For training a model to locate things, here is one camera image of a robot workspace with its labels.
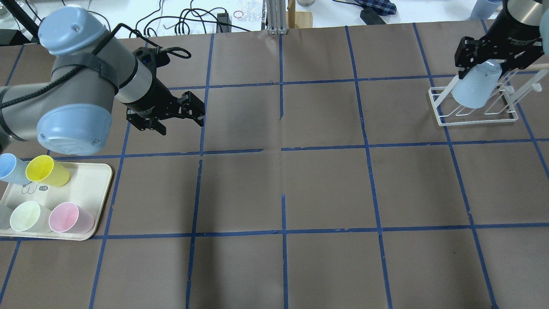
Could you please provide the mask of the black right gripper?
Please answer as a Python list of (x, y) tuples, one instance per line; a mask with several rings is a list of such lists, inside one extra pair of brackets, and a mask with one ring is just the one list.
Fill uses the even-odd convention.
[(481, 39), (462, 37), (455, 51), (459, 79), (489, 59), (504, 63), (502, 72), (526, 69), (545, 55), (540, 34), (543, 9), (502, 9)]

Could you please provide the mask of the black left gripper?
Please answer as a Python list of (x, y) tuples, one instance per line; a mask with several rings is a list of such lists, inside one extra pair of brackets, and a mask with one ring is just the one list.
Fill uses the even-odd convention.
[(205, 104), (198, 96), (186, 91), (176, 98), (155, 76), (147, 82), (130, 82), (118, 91), (116, 99), (125, 104), (126, 120), (139, 131), (153, 130), (165, 136), (166, 127), (160, 121), (169, 118), (205, 125)]

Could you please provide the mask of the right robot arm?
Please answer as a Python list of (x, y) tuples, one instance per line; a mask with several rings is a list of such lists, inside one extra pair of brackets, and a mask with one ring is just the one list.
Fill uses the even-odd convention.
[(541, 0), (504, 0), (502, 11), (480, 39), (462, 37), (455, 52), (459, 79), (489, 59), (502, 60), (502, 74), (526, 69), (543, 54)]

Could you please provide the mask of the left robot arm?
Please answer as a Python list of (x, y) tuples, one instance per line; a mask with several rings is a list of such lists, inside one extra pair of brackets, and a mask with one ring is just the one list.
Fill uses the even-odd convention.
[(165, 119), (191, 119), (204, 126), (204, 102), (192, 92), (176, 97), (157, 78), (170, 55), (190, 59), (181, 47), (130, 51), (81, 6), (63, 6), (39, 26), (39, 42), (55, 56), (47, 83), (1, 88), (1, 151), (11, 143), (37, 141), (51, 152), (91, 156), (100, 152), (112, 126), (112, 105), (126, 107), (136, 129), (166, 135)]

